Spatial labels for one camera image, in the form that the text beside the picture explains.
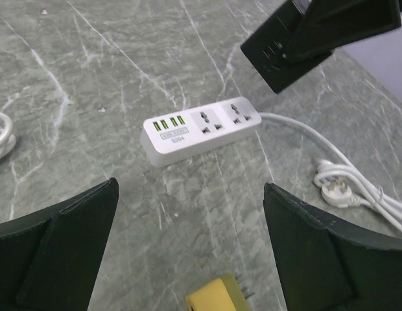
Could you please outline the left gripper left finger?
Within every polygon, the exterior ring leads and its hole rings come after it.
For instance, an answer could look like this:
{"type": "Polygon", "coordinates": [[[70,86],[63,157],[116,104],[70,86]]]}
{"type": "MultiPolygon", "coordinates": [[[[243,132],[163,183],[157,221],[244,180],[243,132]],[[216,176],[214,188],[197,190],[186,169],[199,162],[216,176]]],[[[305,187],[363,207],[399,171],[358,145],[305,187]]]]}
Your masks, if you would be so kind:
{"type": "Polygon", "coordinates": [[[87,310],[119,199],[115,178],[0,224],[0,310],[87,310]]]}

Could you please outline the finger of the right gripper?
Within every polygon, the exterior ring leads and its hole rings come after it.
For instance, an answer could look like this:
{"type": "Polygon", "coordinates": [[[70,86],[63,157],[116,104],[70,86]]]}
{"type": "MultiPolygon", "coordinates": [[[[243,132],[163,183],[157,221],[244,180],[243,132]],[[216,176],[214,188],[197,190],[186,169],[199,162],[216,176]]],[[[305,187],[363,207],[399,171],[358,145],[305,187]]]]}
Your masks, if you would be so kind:
{"type": "Polygon", "coordinates": [[[286,48],[300,62],[401,26],[401,1],[310,1],[286,48]]]}

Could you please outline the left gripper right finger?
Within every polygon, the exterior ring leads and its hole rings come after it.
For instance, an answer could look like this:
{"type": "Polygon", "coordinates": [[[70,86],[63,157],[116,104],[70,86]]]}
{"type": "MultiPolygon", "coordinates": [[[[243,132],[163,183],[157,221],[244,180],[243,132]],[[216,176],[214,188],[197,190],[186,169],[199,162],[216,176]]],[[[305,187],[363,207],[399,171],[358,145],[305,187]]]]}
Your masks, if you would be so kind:
{"type": "Polygon", "coordinates": [[[402,239],[274,183],[264,187],[263,208],[288,310],[402,310],[402,239]]]}

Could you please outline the black cube power adapter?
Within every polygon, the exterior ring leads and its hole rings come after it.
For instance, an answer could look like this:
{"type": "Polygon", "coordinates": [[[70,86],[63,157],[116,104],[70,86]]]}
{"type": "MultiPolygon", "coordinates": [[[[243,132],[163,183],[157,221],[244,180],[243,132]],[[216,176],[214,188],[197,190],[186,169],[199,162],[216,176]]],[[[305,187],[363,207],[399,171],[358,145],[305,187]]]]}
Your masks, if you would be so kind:
{"type": "Polygon", "coordinates": [[[285,1],[241,45],[241,51],[271,90],[278,94],[332,56],[325,52],[300,62],[284,57],[285,49],[302,20],[293,1],[285,1]]]}

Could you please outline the yellow plug adapter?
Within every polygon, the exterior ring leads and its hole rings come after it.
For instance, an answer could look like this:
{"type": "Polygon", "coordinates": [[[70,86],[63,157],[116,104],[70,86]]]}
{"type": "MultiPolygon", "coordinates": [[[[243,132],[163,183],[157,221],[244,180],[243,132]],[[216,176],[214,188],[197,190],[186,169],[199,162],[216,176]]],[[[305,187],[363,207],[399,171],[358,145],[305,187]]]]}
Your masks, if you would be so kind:
{"type": "Polygon", "coordinates": [[[251,310],[234,274],[227,273],[207,283],[185,298],[192,311],[251,310]]]}

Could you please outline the white power strip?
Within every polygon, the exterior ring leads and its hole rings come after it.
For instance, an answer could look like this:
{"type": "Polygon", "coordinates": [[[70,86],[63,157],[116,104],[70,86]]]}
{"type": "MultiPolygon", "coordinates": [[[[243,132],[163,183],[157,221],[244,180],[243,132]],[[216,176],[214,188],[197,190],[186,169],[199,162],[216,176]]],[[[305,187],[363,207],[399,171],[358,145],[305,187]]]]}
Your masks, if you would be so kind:
{"type": "Polygon", "coordinates": [[[244,97],[185,109],[143,122],[140,142],[155,167],[164,167],[253,134],[262,123],[244,97]]]}

